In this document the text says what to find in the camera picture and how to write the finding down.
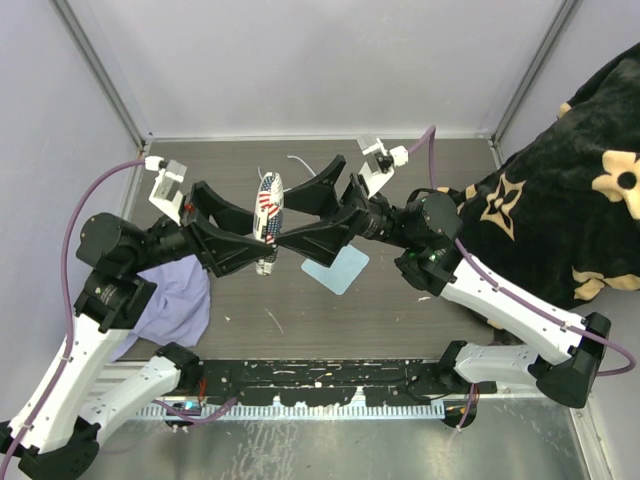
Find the flag print glasses case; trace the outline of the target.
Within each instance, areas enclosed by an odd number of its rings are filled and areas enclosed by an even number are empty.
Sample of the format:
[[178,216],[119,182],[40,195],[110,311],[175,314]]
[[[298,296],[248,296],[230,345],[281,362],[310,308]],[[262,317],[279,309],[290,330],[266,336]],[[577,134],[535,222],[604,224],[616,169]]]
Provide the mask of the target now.
[[261,179],[254,209],[254,238],[270,248],[270,254],[256,261],[256,273],[268,276],[277,260],[276,240],[284,218],[284,188],[281,176],[267,172]]

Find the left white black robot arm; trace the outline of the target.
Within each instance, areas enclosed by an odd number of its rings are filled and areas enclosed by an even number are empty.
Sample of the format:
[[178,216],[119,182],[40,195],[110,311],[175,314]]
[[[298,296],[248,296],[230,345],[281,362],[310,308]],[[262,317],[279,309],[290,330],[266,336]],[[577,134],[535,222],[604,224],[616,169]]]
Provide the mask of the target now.
[[77,300],[65,304],[68,330],[56,359],[20,413],[1,425],[4,459],[18,458],[30,479],[77,479],[138,409],[171,391],[194,393],[200,359],[171,342],[119,388],[95,403],[87,400],[156,291],[141,272],[195,256],[218,276],[234,273],[272,251],[253,238],[253,227],[253,213],[204,182],[147,230],[111,213],[90,217],[76,256],[91,273]]

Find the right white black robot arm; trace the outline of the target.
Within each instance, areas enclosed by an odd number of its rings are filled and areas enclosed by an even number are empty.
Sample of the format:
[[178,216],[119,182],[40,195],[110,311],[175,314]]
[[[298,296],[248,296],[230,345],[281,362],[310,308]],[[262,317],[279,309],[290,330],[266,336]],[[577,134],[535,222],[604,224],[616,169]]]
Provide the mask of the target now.
[[419,188],[396,207],[363,167],[338,195],[335,183],[345,165],[338,155],[315,177],[285,190],[286,208],[319,220],[280,234],[277,244],[326,267],[356,236],[403,249],[394,263],[414,289],[493,320],[522,342],[451,342],[438,362],[444,390],[459,394],[483,382],[521,384],[561,405],[584,407],[608,346],[610,320],[561,310],[490,271],[463,248],[462,221],[445,193]]

